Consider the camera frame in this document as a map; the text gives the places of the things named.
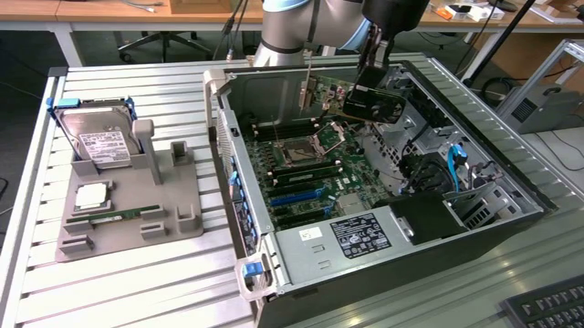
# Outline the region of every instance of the office chair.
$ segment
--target office chair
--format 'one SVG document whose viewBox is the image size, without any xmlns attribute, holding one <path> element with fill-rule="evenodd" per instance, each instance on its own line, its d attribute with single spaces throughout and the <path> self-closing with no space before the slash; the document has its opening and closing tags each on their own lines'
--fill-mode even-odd
<svg viewBox="0 0 584 328">
<path fill-rule="evenodd" d="M 182 37 L 178 36 L 178 34 L 182 32 L 178 31 L 162 31 L 153 34 L 148 35 L 148 32 L 143 31 L 141 32 L 141 38 L 137 39 L 136 41 L 133 41 L 129 44 L 125 44 L 123 46 L 120 46 L 117 44 L 117 52 L 119 52 L 119 58 L 128 64 L 132 63 L 132 59 L 131 59 L 131 55 L 125 52 L 131 49 L 137 48 L 139 46 L 162 40 L 163 41 L 163 63 L 166 63 L 166 49 L 171 46 L 171 41 L 179 42 L 182 44 L 184 44 L 186 46 L 190 46 L 192 49 L 203 52 L 206 54 L 206 60 L 211 60 L 211 50 L 208 48 L 206 48 L 203 45 L 198 44 L 195 42 L 196 40 L 196 32 L 191 32 L 191 40 L 187 40 Z"/>
</svg>

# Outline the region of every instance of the power supply label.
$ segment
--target power supply label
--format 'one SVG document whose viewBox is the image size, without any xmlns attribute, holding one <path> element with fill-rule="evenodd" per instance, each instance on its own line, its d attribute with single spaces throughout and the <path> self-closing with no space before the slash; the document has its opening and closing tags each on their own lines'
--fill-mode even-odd
<svg viewBox="0 0 584 328">
<path fill-rule="evenodd" d="M 88 133 L 79 135 L 91 160 L 96 163 L 111 163 L 129 160 L 128 147 L 121 131 Z"/>
<path fill-rule="evenodd" d="M 333 222 L 338 244 L 346 258 L 358 258 L 383 248 L 391 247 L 373 213 Z"/>
</svg>

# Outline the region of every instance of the hard drive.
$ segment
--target hard drive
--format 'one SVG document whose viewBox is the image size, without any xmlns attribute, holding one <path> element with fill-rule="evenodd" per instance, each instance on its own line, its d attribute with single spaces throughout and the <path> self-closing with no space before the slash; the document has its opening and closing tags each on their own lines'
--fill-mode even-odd
<svg viewBox="0 0 584 328">
<path fill-rule="evenodd" d="M 61 99 L 51 115 L 69 140 L 77 160 L 99 169 L 124 167 L 141 148 L 132 134 L 133 104 L 128 100 Z"/>
</svg>

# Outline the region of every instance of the black keyboard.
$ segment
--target black keyboard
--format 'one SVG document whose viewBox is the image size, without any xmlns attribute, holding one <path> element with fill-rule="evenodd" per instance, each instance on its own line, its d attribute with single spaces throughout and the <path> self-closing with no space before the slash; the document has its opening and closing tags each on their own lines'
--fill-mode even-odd
<svg viewBox="0 0 584 328">
<path fill-rule="evenodd" d="M 584 328 L 584 275 L 501 302 L 514 327 Z"/>
</svg>

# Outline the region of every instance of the slotted aluminum table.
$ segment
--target slotted aluminum table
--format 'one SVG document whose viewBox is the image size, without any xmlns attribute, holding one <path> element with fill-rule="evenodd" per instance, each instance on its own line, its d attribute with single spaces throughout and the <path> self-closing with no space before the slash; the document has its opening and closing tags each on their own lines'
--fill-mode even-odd
<svg viewBox="0 0 584 328">
<path fill-rule="evenodd" d="M 318 57 L 315 64 L 355 62 Z M 478 260 L 292 327 L 509 327 L 497 303 L 584 272 L 582 192 L 509 133 L 439 63 L 410 60 L 461 112 L 558 204 L 557 214 Z M 199 238 L 53 262 L 72 150 L 41 105 L 0 257 L 1 327 L 252 327 L 232 273 L 234 249 L 203 115 L 203 71 L 246 61 L 71 68 L 49 77 L 44 100 L 132 96 L 153 120 L 153 147 L 194 149 L 206 233 Z"/>
</svg>

